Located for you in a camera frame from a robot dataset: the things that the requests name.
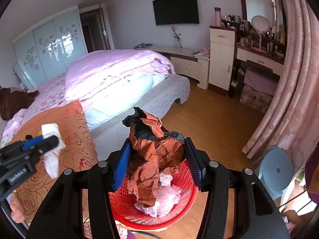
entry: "tv stand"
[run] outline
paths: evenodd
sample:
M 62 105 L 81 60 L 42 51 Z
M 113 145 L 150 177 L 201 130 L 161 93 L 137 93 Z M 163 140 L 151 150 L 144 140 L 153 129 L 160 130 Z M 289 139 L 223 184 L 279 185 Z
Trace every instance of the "tv stand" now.
M 175 72 L 192 77 L 199 81 L 197 87 L 206 90 L 208 88 L 209 59 L 198 59 L 193 56 L 193 51 L 188 48 L 168 46 L 152 46 L 138 48 L 136 50 L 152 50 L 165 57 L 170 57 Z

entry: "basket rim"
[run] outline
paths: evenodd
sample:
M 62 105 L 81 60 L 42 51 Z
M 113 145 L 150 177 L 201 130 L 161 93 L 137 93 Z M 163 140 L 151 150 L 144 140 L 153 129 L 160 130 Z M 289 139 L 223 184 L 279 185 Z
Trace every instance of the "basket rim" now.
M 121 222 L 123 225 L 125 225 L 127 227 L 137 229 L 137 230 L 145 230 L 145 231 L 146 230 L 157 230 L 157 229 L 161 229 L 161 228 L 170 226 L 173 223 L 179 221 L 183 216 L 185 216 L 186 213 L 189 211 L 189 209 L 194 204 L 194 202 L 196 200 L 197 193 L 198 193 L 198 187 L 193 185 L 191 196 L 189 197 L 189 201 L 187 202 L 185 207 L 182 209 L 182 211 L 180 213 L 178 213 L 176 216 L 174 216 L 173 218 L 171 218 L 163 223 L 159 223 L 159 224 L 153 224 L 153 225 L 137 224 L 135 222 L 132 222 L 132 221 L 122 217 L 117 212 L 112 211 L 112 214 L 113 214 L 114 219 Z

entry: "red plastic basket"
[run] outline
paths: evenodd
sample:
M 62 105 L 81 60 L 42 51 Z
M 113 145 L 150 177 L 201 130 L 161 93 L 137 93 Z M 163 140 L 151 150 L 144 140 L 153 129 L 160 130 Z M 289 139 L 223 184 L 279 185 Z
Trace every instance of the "red plastic basket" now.
M 109 193 L 114 219 L 138 230 L 155 230 L 167 227 L 180 220 L 192 207 L 198 188 L 194 185 L 187 161 L 178 166 L 178 173 L 172 174 L 172 184 L 182 189 L 180 202 L 165 217 L 151 217 L 134 207 L 136 200 L 128 193 L 126 178 L 115 193 Z

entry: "pink thermos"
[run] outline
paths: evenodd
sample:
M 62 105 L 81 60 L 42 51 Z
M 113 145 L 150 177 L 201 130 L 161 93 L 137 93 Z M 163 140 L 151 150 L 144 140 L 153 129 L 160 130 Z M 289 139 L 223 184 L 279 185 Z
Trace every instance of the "pink thermos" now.
M 221 27 L 221 9 L 215 7 L 215 26 Z

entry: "cabinet handle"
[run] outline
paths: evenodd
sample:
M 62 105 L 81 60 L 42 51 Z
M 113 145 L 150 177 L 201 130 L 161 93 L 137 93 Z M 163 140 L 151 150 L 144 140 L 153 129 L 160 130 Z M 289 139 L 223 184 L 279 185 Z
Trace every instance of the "cabinet handle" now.
M 264 61 L 261 61 L 261 60 L 259 60 L 259 59 L 257 59 L 257 62 L 258 62 L 258 63 L 262 63 L 262 64 L 265 63 Z

